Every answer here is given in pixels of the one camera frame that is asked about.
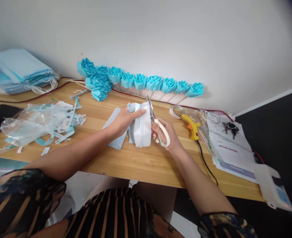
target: keys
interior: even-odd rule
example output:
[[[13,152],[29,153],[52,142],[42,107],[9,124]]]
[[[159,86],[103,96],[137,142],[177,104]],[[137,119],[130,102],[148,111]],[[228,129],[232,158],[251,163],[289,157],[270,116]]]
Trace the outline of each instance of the keys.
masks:
[[[223,126],[225,128],[225,133],[228,133],[228,130],[231,130],[233,134],[233,139],[235,139],[236,134],[238,133],[238,127],[232,122],[223,122]]]

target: white scissor handle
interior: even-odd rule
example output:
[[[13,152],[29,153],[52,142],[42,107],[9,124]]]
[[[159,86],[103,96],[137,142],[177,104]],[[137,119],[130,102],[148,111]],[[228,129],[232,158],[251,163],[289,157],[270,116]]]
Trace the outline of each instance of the white scissor handle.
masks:
[[[158,124],[158,126],[160,127],[160,129],[163,131],[165,137],[166,137],[166,144],[163,142],[162,138],[160,137],[160,135],[158,134],[158,137],[159,137],[159,140],[160,140],[160,144],[163,146],[163,147],[168,147],[170,146],[170,137],[168,135],[168,132],[166,130],[166,128],[160,123],[160,121],[158,121],[158,119],[155,119],[154,121],[155,123]]]

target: yellow glue gun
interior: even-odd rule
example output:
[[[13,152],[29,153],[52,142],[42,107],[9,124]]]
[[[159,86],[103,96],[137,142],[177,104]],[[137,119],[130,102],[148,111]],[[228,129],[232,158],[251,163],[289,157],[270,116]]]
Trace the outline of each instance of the yellow glue gun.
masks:
[[[198,135],[198,128],[200,127],[200,123],[196,122],[194,119],[191,117],[187,116],[186,114],[180,114],[178,113],[181,117],[182,120],[185,122],[188,122],[187,128],[191,130],[191,140],[198,140],[199,135]]]

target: white wall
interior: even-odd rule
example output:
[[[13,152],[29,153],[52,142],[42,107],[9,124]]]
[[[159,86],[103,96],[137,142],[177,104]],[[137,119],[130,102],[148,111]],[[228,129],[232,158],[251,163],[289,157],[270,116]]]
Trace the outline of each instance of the white wall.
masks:
[[[182,103],[200,108],[238,113],[292,89],[283,0],[0,0],[0,37],[0,50],[23,47],[64,76],[80,78],[88,57],[202,82],[204,95]]]

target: scissors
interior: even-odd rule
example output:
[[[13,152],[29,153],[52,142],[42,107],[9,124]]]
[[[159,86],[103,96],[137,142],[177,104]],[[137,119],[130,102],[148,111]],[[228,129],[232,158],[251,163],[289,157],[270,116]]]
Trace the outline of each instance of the scissors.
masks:
[[[152,105],[152,101],[149,99],[149,96],[146,94],[145,96],[146,98],[146,102],[149,103],[149,111],[150,111],[150,120],[152,121],[152,124],[155,122],[158,124],[158,126],[160,127],[160,129],[163,131],[165,137],[166,137],[166,144],[163,142],[162,138],[160,135],[158,135],[159,137],[159,140],[158,138],[156,138],[156,142],[159,143],[160,141],[160,144],[163,146],[163,147],[168,147],[170,146],[170,137],[168,135],[168,132],[166,130],[166,128],[160,123],[160,121],[158,121],[158,119],[155,119],[155,114],[154,114],[154,109],[153,109],[153,105]]]

